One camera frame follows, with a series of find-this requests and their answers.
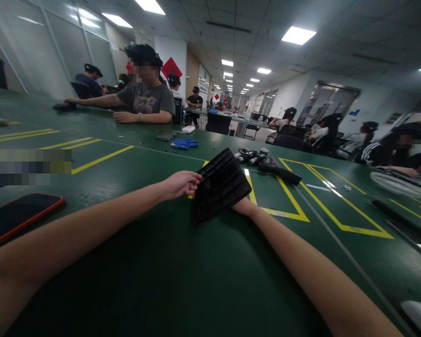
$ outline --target blue glove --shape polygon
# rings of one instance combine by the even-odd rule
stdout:
[[[198,141],[197,140],[191,140],[189,139],[177,139],[171,143],[172,147],[179,147],[183,150],[188,149],[189,147],[198,147]]]

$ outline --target red phone case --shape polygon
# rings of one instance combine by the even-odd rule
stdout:
[[[60,196],[54,196],[54,195],[51,195],[51,194],[43,194],[43,193],[31,193],[31,194],[41,194],[41,195],[47,195],[47,196],[50,196],[50,197],[56,197],[56,198],[59,198],[59,201],[57,203],[55,203],[54,205],[52,205],[52,206],[44,209],[39,214],[34,215],[32,218],[27,219],[24,223],[18,225],[14,229],[8,231],[6,234],[0,236],[0,244],[3,243],[4,241],[6,241],[8,238],[10,238],[10,237],[14,236],[15,234],[17,234],[18,232],[20,232],[22,229],[26,228],[30,224],[36,222],[41,217],[47,215],[49,212],[52,212],[53,210],[55,210],[56,208],[58,208],[60,205],[62,205],[62,204],[65,203],[65,199],[63,197],[60,197]],[[13,203],[13,202],[15,202],[15,201],[17,201],[17,200],[19,200],[21,198],[24,198],[26,195],[24,195],[24,196],[22,196],[22,197],[20,197],[18,199],[12,200],[11,202],[8,202],[7,204],[1,205],[0,208],[6,206],[8,204],[11,204],[11,203]]]

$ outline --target person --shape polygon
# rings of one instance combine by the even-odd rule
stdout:
[[[287,110],[285,110],[283,119],[276,121],[277,118],[274,117],[273,120],[268,125],[271,126],[271,127],[278,126],[279,131],[282,129],[282,127],[284,125],[296,126],[296,122],[293,120],[293,118],[296,115],[296,112],[297,112],[297,110],[295,108],[293,108],[293,107],[288,108]]]
[[[179,87],[181,86],[181,80],[179,76],[175,74],[168,75],[168,84],[170,86],[171,92],[173,93],[173,97],[180,98],[182,100],[182,108],[187,110],[188,105],[182,95],[178,92]]]
[[[202,107],[202,97],[199,95],[199,87],[193,87],[193,95],[188,96],[186,103],[191,107],[195,107],[195,108]],[[199,113],[192,112],[191,115],[192,115],[193,123],[195,124],[195,127],[198,129],[199,128],[199,125],[198,125]]]
[[[421,140],[421,122],[400,125],[379,142],[368,145],[355,161],[361,164],[392,169],[411,178],[417,178],[421,166],[412,168],[409,150]]]
[[[147,44],[131,42],[125,47],[125,52],[131,59],[126,66],[130,76],[139,77],[141,83],[127,86],[116,94],[86,100],[68,98],[65,103],[129,108],[131,112],[113,113],[117,123],[169,123],[175,114],[175,105],[173,94],[160,75],[162,60]]]
[[[364,122],[360,127],[360,133],[348,136],[346,138],[347,142],[340,146],[336,155],[341,159],[348,159],[356,148],[365,147],[373,140],[374,131],[378,127],[379,124],[376,122]]]
[[[119,89],[124,89],[127,87],[127,84],[129,83],[129,77],[126,74],[120,74],[118,75],[118,84],[116,85]]]
[[[155,205],[193,195],[200,179],[198,173],[177,172],[160,183],[69,214],[1,246],[0,336],[43,284]],[[402,336],[343,271],[291,229],[247,198],[233,210],[259,228],[333,336]]]
[[[97,82],[98,78],[102,76],[103,73],[98,67],[86,63],[84,64],[84,73],[77,74],[74,80],[76,83],[88,86],[92,97],[101,97],[107,94],[107,88],[101,87]]]

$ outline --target hand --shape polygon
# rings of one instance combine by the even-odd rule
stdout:
[[[130,112],[114,112],[113,120],[117,123],[137,123],[140,121],[140,116]]]
[[[259,207],[257,205],[253,204],[252,201],[246,197],[244,197],[232,207],[232,209],[237,213],[240,213],[241,215],[247,216],[249,218],[252,217],[258,208]]]
[[[166,200],[173,200],[184,194],[193,195],[198,189],[199,179],[202,176],[191,171],[179,171],[161,183]]]

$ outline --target ceiling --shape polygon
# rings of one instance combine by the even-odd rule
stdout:
[[[137,31],[184,39],[214,84],[225,89],[223,72],[234,74],[234,94],[250,78],[260,80],[251,82],[249,92],[257,93],[310,70],[421,93],[421,0],[157,0],[165,16],[143,11],[134,0],[87,2],[100,7],[92,10],[114,10]],[[290,26],[317,33],[304,45],[281,41]],[[257,73],[259,67],[272,72]]]

